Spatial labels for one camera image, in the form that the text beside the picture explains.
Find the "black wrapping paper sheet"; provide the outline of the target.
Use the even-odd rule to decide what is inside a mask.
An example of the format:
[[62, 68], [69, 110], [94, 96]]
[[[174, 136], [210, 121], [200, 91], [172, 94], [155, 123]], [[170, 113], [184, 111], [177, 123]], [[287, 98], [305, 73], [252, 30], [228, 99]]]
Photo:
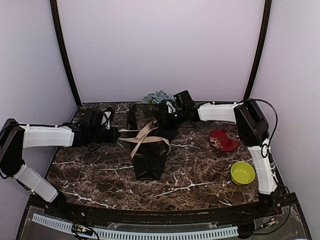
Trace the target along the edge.
[[129, 109], [126, 137], [138, 181], [158, 181], [164, 171], [177, 129], [167, 125], [164, 104], [135, 103]]

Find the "beige satin ribbon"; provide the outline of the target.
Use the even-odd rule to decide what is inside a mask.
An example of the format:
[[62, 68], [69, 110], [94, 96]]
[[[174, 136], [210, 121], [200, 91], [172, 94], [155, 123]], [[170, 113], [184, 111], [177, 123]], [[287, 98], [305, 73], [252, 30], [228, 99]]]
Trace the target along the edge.
[[152, 131], [157, 130], [158, 128], [159, 127], [157, 126], [157, 120], [153, 119], [150, 122], [148, 122], [141, 130], [129, 130], [129, 129], [119, 130], [120, 133], [137, 132], [137, 135], [135, 137], [119, 137], [118, 138], [120, 141], [135, 144], [135, 147], [130, 153], [131, 160], [133, 160], [135, 154], [137, 153], [137, 151], [139, 150], [142, 144], [164, 142], [168, 146], [169, 151], [171, 151], [171, 144], [168, 139], [160, 136], [149, 136], [149, 134]]

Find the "blue hydrangea flower stem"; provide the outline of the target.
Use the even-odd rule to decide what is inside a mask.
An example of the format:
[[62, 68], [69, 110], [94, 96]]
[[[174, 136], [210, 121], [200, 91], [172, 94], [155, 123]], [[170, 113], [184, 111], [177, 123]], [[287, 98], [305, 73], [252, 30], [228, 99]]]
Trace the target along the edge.
[[160, 104], [163, 100], [170, 100], [170, 97], [163, 91], [159, 90], [149, 93], [142, 99], [143, 104]]

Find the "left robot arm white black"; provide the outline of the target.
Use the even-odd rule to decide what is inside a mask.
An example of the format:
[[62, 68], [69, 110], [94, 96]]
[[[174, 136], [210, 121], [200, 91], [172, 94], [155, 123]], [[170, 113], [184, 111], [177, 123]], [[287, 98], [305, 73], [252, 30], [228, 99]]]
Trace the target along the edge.
[[86, 147], [95, 151], [102, 144], [114, 144], [120, 137], [111, 126], [115, 110], [87, 109], [76, 123], [31, 124], [8, 118], [0, 130], [0, 176], [13, 179], [31, 194], [39, 196], [60, 218], [71, 213], [66, 196], [44, 178], [59, 148]]

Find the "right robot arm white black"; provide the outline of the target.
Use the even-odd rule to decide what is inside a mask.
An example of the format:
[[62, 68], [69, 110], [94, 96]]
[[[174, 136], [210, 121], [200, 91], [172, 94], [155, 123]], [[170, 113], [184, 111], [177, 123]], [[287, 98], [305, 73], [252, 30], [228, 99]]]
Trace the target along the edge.
[[235, 123], [240, 141], [251, 154], [258, 180], [258, 199], [255, 213], [266, 217], [275, 208], [274, 198], [278, 189], [276, 165], [270, 143], [269, 123], [261, 111], [259, 99], [210, 101], [196, 103], [185, 90], [174, 95], [174, 100], [162, 100], [162, 123], [176, 126], [192, 121], [223, 121]]

